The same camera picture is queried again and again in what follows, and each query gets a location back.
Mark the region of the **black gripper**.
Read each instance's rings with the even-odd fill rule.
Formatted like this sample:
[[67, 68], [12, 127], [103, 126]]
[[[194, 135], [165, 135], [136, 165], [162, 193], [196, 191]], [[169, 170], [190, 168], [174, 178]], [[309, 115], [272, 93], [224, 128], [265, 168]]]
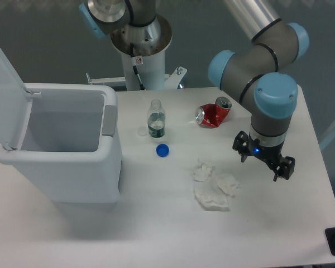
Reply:
[[284, 142], [271, 147], [263, 146], [259, 139], [253, 140], [250, 135], [240, 131], [234, 138], [232, 149], [241, 156], [241, 162], [245, 162], [248, 156], [254, 156], [263, 161], [274, 171], [273, 181], [277, 181], [278, 178], [289, 180], [294, 172], [295, 159], [281, 155], [283, 144]]

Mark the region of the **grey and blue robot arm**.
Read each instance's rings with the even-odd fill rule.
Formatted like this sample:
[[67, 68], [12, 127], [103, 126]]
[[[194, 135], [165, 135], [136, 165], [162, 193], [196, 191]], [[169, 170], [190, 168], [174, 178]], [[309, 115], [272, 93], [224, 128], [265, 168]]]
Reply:
[[[298, 85], [280, 69], [305, 54], [306, 30], [286, 24], [268, 1], [226, 1], [226, 7], [251, 40], [244, 54], [219, 52], [208, 67], [209, 80], [251, 113], [251, 127], [233, 143], [242, 160], [263, 161], [275, 178], [289, 179], [295, 159], [283, 156]], [[121, 54], [128, 90], [160, 90], [171, 26], [156, 12], [155, 1], [84, 1], [79, 10], [96, 37], [109, 36]]]

